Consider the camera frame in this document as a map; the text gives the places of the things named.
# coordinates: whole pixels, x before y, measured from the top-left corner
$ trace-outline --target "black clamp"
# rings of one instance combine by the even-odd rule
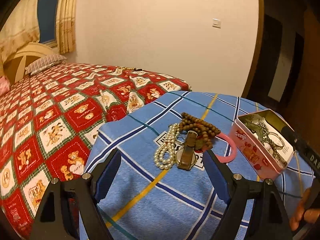
[[[227,204],[211,240],[235,239],[248,199],[254,199],[254,204],[245,240],[292,240],[288,216],[273,180],[258,182],[233,174],[211,150],[204,153],[203,163],[218,197]]]
[[[39,205],[30,240],[79,239],[69,208],[69,198],[77,199],[90,240],[113,240],[100,216],[97,203],[107,195],[120,164],[121,154],[114,149],[103,163],[97,164],[92,173],[84,173],[79,179],[64,182],[53,178]],[[103,183],[103,187],[97,188],[97,183]]]

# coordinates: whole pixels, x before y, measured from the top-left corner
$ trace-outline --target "striped pillowcase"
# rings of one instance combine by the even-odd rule
[[[25,68],[26,74],[30,74],[38,69],[42,69],[42,70],[47,69],[65,60],[67,60],[67,58],[60,54],[53,54],[53,55],[47,55],[45,57],[41,57],[35,60],[34,62],[32,62],[29,66]]]

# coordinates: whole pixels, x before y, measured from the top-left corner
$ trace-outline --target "human hand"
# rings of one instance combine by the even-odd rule
[[[290,219],[290,227],[292,231],[295,231],[299,227],[299,223],[302,220],[302,217],[307,223],[314,224],[320,215],[320,209],[311,208],[305,212],[304,205],[308,200],[309,195],[310,188],[307,188],[302,196],[302,199],[298,203],[295,213]]]

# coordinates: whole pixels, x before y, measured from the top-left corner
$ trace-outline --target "pillow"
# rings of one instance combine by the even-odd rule
[[[46,67],[42,69],[42,70],[45,70],[49,67],[52,67],[54,65],[61,63],[64,60],[67,60],[67,58],[60,54],[53,54],[53,55],[47,55],[45,57],[41,57],[35,60],[34,62],[32,62],[29,66],[25,68],[26,74],[30,74],[35,70]]]
[[[10,90],[10,81],[6,76],[0,77],[0,97]]]
[[[48,64],[47,66],[38,68],[38,69],[32,71],[32,72],[30,73],[30,76],[33,76],[33,75],[35,75],[35,74],[38,74],[39,72],[44,71],[44,70],[46,70],[47,68],[51,68],[51,67],[54,66],[54,65],[58,65],[58,64],[60,64],[60,63],[62,63],[62,62],[63,62],[63,60],[59,60],[59,61],[52,62],[51,64]]]

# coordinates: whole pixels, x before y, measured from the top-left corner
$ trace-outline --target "beige curtain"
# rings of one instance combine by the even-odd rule
[[[3,63],[29,42],[39,42],[38,0],[20,0],[0,31],[0,77]]]
[[[56,38],[59,53],[76,49],[75,37],[76,0],[59,0],[56,18]]]

